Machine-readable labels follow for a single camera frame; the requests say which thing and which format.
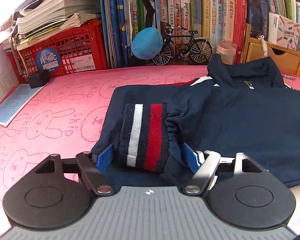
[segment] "black circular pad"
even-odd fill
[[[292,192],[266,172],[235,174],[217,183],[205,199],[219,218],[248,229],[285,224],[296,206]]]
[[[264,207],[273,200],[270,190],[259,186],[244,186],[237,189],[236,199],[248,207]]]
[[[3,209],[13,224],[32,229],[69,225],[87,211],[92,201],[83,185],[63,174],[27,174],[3,198]]]

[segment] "black box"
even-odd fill
[[[28,83],[31,88],[43,87],[50,80],[48,70],[39,70],[28,76]]]

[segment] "metal bolt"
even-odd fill
[[[186,186],[185,191],[188,194],[197,194],[200,192],[200,188],[198,186],[195,185],[190,185],[190,186]]]
[[[113,191],[113,189],[110,185],[102,185],[102,186],[97,188],[97,191],[100,194],[109,194]]]

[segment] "red book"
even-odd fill
[[[237,53],[235,54],[234,64],[239,64],[244,47],[244,32],[247,17],[247,0],[234,0],[234,35],[233,42],[237,44]]]

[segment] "bicycle wheel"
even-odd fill
[[[170,43],[162,46],[160,53],[152,58],[154,64],[158,66],[167,65],[170,59],[173,58],[173,49]]]
[[[196,63],[203,63],[211,58],[212,47],[206,39],[194,40],[190,46],[190,58]]]

